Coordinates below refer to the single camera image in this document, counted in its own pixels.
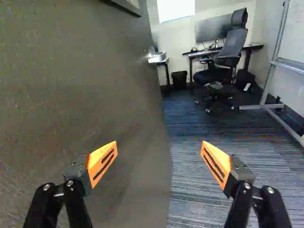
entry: desk leg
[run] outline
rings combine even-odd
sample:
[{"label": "desk leg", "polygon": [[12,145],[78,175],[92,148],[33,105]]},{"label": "desk leg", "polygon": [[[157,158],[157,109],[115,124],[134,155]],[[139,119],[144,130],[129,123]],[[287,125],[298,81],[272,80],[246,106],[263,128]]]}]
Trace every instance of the desk leg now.
[{"label": "desk leg", "polygon": [[249,62],[250,62],[250,58],[251,58],[251,52],[252,52],[251,49],[246,50],[246,58],[245,58],[245,66],[244,66],[244,69],[246,71],[248,71],[248,68],[249,68]]},{"label": "desk leg", "polygon": [[190,70],[190,90],[192,91],[192,81],[193,81],[193,58],[189,58],[189,70]]},{"label": "desk leg", "polygon": [[168,69],[168,64],[165,64],[166,67],[166,76],[167,76],[167,92],[170,93],[170,78],[169,78],[169,69]]}]

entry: white wall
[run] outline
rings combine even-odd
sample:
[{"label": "white wall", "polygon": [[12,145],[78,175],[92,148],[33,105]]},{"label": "white wall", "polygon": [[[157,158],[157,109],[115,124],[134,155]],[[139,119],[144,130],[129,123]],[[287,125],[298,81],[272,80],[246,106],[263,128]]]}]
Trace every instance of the white wall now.
[{"label": "white wall", "polygon": [[[196,0],[196,15],[184,19],[165,22],[159,24],[154,10],[150,8],[150,23],[152,36],[157,42],[160,51],[167,51],[167,57],[170,58],[169,72],[187,70],[189,73],[189,59],[182,56],[182,53],[188,52],[192,47],[197,46],[195,42],[195,24],[198,20],[204,20],[216,16],[230,14],[235,10],[247,7],[249,33],[246,43],[251,41],[254,14],[256,9],[256,0]],[[243,55],[238,68],[243,68]],[[204,66],[199,62],[193,62],[193,73],[203,70]],[[166,73],[163,67],[158,67],[158,75],[161,85],[166,84]]]},{"label": "white wall", "polygon": [[256,0],[251,41],[264,44],[264,48],[251,56],[249,71],[256,75],[256,82],[261,88],[265,87],[269,63],[275,50],[284,1]]}]

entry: door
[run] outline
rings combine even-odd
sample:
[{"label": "door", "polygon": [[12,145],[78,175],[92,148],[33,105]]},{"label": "door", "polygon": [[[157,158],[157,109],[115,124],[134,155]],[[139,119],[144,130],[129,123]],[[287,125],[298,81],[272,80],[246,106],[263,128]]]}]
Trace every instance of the door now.
[{"label": "door", "polygon": [[[86,198],[94,227],[165,227],[171,159],[143,0],[137,18],[98,0],[0,3],[1,223],[21,227],[35,189],[117,141]],[[68,227],[65,213],[60,227]]]}]

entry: chair headrest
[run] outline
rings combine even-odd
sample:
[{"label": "chair headrest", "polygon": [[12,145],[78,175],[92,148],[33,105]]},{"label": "chair headrest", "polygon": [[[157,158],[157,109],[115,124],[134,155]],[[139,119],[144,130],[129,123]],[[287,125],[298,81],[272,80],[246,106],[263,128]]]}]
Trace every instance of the chair headrest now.
[{"label": "chair headrest", "polygon": [[248,19],[247,8],[234,11],[231,17],[232,28],[245,28],[247,19]]}]

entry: whiteboard stand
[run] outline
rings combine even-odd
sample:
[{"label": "whiteboard stand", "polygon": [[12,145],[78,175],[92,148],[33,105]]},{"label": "whiteboard stand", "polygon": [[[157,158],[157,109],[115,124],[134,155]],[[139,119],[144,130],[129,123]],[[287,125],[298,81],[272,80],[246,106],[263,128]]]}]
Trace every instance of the whiteboard stand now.
[{"label": "whiteboard stand", "polygon": [[285,24],[287,20],[287,13],[290,5],[290,0],[285,1],[284,5],[284,11],[283,16],[281,20],[281,26],[277,38],[277,43],[275,46],[274,55],[272,57],[272,61],[270,62],[270,68],[268,72],[268,77],[266,81],[266,85],[264,88],[264,93],[261,98],[260,104],[258,105],[242,105],[239,107],[239,110],[257,110],[257,109],[263,109],[266,112],[268,112],[274,119],[276,119],[303,147],[304,147],[304,135],[298,135],[297,132],[295,132],[288,124],[286,124],[275,112],[272,111],[272,109],[275,108],[284,108],[285,104],[265,104],[267,96],[269,94],[269,88],[274,78],[274,69],[275,67],[282,67],[291,71],[295,71],[299,74],[304,75],[304,64],[292,61],[288,59],[279,58],[278,54],[280,51],[280,46],[283,39],[283,34],[285,30]]}]

